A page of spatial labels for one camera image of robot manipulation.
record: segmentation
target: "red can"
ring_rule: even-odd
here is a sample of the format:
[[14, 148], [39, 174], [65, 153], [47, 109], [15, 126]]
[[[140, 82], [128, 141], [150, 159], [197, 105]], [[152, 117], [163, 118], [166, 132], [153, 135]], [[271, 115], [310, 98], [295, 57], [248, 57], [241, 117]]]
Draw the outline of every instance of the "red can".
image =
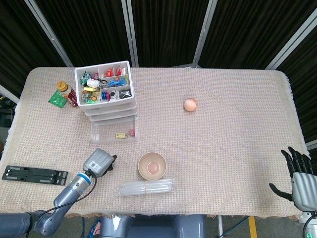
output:
[[59, 90], [60, 94], [68, 100], [68, 102], [73, 106], [76, 107], [77, 105], [77, 98], [76, 93], [66, 82], [60, 81], [57, 83], [57, 89]]

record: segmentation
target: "yellow lid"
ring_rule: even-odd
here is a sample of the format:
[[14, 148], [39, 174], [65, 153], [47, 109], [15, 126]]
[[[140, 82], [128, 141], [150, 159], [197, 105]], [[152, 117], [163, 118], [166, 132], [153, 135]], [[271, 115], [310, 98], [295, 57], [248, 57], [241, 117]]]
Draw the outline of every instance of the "yellow lid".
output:
[[57, 83], [57, 89], [61, 92], [66, 91], [68, 88], [67, 83], [65, 83], [64, 81], [60, 81]]

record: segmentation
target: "white plastic drawer organizer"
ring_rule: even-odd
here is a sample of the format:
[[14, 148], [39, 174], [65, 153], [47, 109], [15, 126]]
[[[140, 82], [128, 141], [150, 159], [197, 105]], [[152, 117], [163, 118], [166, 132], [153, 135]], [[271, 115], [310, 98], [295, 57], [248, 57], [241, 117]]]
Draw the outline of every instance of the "white plastic drawer organizer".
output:
[[[94, 93], [95, 101], [93, 103], [87, 103], [82, 97], [85, 90], [81, 84], [81, 78], [86, 72], [92, 77], [98, 74], [98, 78], [103, 82]], [[137, 104], [129, 61], [75, 68], [75, 80], [78, 106], [92, 122], [91, 141], [135, 141]], [[124, 80], [124, 85], [110, 87], [118, 80]], [[131, 96], [120, 97], [127, 90], [130, 90]], [[106, 93], [111, 95], [109, 101], [102, 96]]]

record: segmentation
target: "yellow floor marking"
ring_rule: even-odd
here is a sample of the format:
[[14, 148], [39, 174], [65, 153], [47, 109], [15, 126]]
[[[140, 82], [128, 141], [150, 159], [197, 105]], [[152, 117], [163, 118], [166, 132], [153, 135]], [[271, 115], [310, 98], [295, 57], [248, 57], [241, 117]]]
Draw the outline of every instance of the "yellow floor marking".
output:
[[250, 227], [250, 237], [251, 238], [258, 238], [258, 236], [257, 236], [257, 228], [256, 228], [256, 221], [254, 220], [253, 216], [249, 217], [249, 227]]

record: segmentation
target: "orange ball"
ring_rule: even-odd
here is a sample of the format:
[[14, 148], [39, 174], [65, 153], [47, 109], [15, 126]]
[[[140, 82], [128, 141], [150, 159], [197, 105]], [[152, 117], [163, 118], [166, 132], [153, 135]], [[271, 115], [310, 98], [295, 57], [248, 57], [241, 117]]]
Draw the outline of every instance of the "orange ball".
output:
[[188, 112], [194, 112], [197, 108], [197, 101], [194, 98], [188, 98], [184, 102], [184, 108]]

